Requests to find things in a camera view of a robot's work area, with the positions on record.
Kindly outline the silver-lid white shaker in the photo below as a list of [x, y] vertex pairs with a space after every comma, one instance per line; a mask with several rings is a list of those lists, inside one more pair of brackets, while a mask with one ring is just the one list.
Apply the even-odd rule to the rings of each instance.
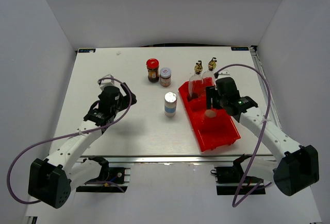
[[204, 116], [206, 118], [215, 118], [217, 116], [216, 111], [212, 110], [212, 109], [207, 109], [204, 113]]

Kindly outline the clear glass bottle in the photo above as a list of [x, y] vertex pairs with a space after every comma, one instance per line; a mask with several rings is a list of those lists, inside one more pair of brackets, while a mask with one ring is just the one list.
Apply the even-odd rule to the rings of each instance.
[[217, 59], [213, 57], [208, 63], [208, 69], [206, 72], [203, 73], [203, 85], [204, 87], [210, 87], [214, 85], [215, 78], [214, 78], [214, 70], [217, 67]]

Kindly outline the dark-sauce glass bottle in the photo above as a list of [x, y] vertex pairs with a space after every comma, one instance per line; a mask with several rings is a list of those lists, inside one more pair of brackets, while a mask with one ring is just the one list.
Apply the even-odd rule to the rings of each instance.
[[189, 78], [188, 92], [190, 99], [198, 98], [203, 91], [202, 71], [202, 61], [198, 60], [194, 67], [194, 75]]

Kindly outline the blue-label spice shaker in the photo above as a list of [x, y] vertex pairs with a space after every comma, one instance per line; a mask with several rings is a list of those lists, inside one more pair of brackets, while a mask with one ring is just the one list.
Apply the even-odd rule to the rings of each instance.
[[164, 113], [168, 117], [172, 117], [176, 113], [177, 95], [174, 92], [167, 92], [164, 95]]

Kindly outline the red-lid sauce jar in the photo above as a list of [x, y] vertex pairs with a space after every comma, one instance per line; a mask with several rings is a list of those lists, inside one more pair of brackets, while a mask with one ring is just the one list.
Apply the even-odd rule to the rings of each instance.
[[147, 77], [150, 82], [159, 80], [159, 61], [155, 58], [150, 58], [146, 62]]

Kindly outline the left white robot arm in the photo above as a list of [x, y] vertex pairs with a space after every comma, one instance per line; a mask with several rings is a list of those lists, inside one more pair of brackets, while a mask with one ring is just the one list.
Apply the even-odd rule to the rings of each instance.
[[128, 85], [121, 82], [116, 87], [115, 79], [99, 80], [101, 93], [77, 132], [45, 159], [35, 159], [30, 167], [28, 194], [56, 209], [62, 207], [71, 191], [87, 182], [102, 184], [109, 177], [109, 163], [103, 157], [91, 156], [79, 165], [77, 160], [119, 119], [119, 112], [126, 114], [137, 100]]

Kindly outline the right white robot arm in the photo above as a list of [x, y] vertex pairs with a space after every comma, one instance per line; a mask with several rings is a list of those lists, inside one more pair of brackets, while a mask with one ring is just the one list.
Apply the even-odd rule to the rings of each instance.
[[268, 121], [257, 102], [240, 96], [233, 78], [220, 78], [214, 87], [206, 87], [206, 107], [224, 110], [259, 138], [275, 158], [274, 161], [251, 155], [237, 158], [232, 166], [237, 181], [245, 182], [250, 177], [267, 180], [286, 196], [319, 181], [317, 150], [311, 145], [301, 145]]

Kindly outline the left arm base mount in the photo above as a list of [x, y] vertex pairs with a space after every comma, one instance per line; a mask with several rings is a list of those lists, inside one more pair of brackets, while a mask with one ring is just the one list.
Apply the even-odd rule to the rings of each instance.
[[77, 193], [125, 193], [130, 182], [131, 169], [125, 165], [109, 163], [101, 176], [76, 188]]

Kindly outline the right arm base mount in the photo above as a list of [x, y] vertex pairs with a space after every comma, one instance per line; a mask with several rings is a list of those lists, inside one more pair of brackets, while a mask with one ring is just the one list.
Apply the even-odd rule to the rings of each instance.
[[[247, 162], [251, 155], [242, 155], [233, 161], [232, 166], [217, 166], [210, 171], [216, 178], [216, 189], [218, 196], [233, 196], [237, 186], [243, 176], [244, 169], [242, 162]], [[263, 187], [263, 180], [256, 177], [247, 176], [240, 188], [239, 195], [248, 193], [259, 181], [260, 186], [252, 192], [252, 195], [264, 195], [266, 193]]]

